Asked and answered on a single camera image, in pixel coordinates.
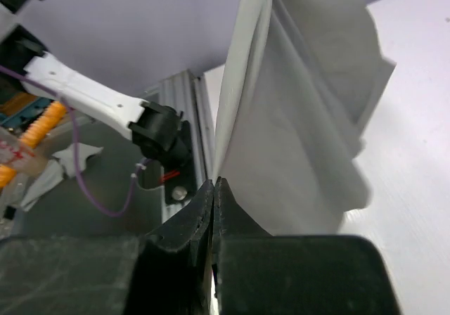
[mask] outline black bracket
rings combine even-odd
[[[145,157],[158,160],[165,169],[183,166],[191,153],[180,138],[182,115],[154,102],[142,106],[145,110],[139,121],[129,124],[133,143]]]

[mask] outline white cloth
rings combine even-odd
[[[213,178],[272,234],[334,233],[368,200],[352,158],[392,71],[361,0],[240,0]]]
[[[79,168],[83,172],[86,169],[87,158],[98,155],[103,148],[95,146],[78,144],[79,149]],[[75,164],[73,158],[73,144],[65,150],[53,154],[57,160],[50,160],[46,169],[37,177],[34,183],[28,188],[25,197],[20,202],[20,208],[28,212],[38,201],[38,199],[51,189],[56,187],[64,180],[64,173],[69,178],[75,176]]]

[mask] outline clear plastic part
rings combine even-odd
[[[0,164],[29,176],[39,176],[49,160],[0,127]]]

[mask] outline red wire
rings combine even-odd
[[[160,184],[164,183],[165,181],[167,181],[169,179],[175,178],[176,176],[179,176],[180,174],[181,174],[180,171],[176,171],[176,170],[170,171],[160,178]]]

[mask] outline light purple background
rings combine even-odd
[[[238,1],[33,0],[22,23],[70,67],[132,94],[222,64]]]

